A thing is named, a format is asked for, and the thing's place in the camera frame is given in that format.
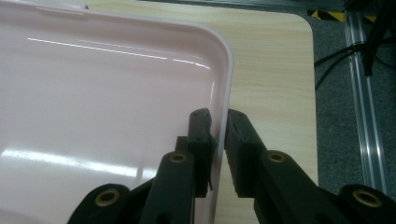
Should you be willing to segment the yellow black hazard tape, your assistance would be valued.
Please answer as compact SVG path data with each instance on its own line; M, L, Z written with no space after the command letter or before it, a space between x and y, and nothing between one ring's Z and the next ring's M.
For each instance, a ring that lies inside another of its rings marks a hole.
M309 17L324 21L339 21L339 22L344 21L344 14L342 12L308 9L307 15Z

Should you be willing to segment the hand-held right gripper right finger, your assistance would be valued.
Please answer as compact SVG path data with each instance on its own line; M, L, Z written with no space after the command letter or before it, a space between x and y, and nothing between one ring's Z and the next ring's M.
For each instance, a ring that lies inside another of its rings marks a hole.
M225 150L234 190L252 198L260 224L348 224L288 154L269 150L247 115L228 111Z

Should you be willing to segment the aluminium floor rail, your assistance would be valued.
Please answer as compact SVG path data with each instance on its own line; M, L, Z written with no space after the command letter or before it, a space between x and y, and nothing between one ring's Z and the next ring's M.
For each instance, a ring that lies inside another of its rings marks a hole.
M358 11L345 12L346 43L354 48L349 56L350 78L357 123L364 184L389 193L382 136L375 113L371 78L365 74L362 53L366 42L363 18Z

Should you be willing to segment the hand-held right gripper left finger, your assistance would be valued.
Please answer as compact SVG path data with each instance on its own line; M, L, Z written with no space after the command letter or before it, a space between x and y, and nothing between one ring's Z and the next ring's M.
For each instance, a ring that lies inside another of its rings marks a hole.
M191 112L188 134L160 162L139 224L193 224L195 199L204 198L211 185L217 147L211 123L208 109Z

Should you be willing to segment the black metal stand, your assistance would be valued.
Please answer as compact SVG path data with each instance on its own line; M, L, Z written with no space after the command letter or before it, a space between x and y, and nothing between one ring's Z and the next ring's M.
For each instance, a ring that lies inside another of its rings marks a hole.
M387 29L391 25L395 13L396 0L383 0L376 15L374 26L365 42L365 47L361 54L363 71L366 76L371 76L373 74L372 67L375 55Z

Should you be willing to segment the pink medicine chest box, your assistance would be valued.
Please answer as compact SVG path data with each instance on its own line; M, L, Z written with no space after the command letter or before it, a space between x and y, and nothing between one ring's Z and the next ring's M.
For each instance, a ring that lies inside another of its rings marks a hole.
M194 110L221 142L232 75L201 24L0 0L0 224L66 224L91 190L146 182Z

